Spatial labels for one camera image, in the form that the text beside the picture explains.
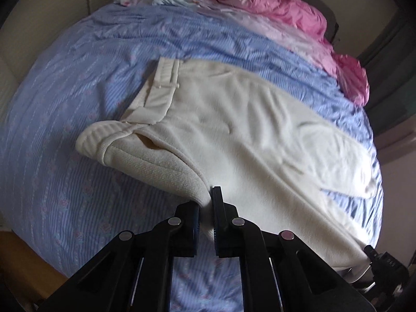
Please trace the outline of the cream white pants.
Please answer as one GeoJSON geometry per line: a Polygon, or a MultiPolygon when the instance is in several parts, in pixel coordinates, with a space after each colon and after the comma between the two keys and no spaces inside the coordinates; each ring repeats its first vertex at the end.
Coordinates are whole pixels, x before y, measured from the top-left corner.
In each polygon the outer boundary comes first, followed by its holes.
{"type": "Polygon", "coordinates": [[[369,151],[255,73],[160,58],[122,118],[87,127],[76,149],[197,202],[208,235],[218,186],[242,217],[267,232],[294,232],[349,282],[369,268],[370,234],[329,198],[376,194],[369,151]]]}

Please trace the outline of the dark green curtain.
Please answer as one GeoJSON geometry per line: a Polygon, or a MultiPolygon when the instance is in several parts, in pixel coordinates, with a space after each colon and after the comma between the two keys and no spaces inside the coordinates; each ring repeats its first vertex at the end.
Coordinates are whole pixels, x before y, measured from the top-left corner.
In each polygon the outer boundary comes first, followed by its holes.
{"type": "Polygon", "coordinates": [[[415,115],[415,23],[405,12],[395,13],[359,61],[367,72],[365,111],[375,135],[415,115]]]}

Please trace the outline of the pink satin quilt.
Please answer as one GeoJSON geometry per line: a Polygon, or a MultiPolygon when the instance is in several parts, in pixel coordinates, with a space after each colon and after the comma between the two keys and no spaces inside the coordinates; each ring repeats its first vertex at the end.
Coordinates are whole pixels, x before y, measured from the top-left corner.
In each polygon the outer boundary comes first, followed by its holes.
{"type": "Polygon", "coordinates": [[[334,77],[358,106],[369,100],[366,70],[349,55],[338,54],[324,37],[327,19],[303,0],[215,0],[265,18],[266,36],[334,77]]]}

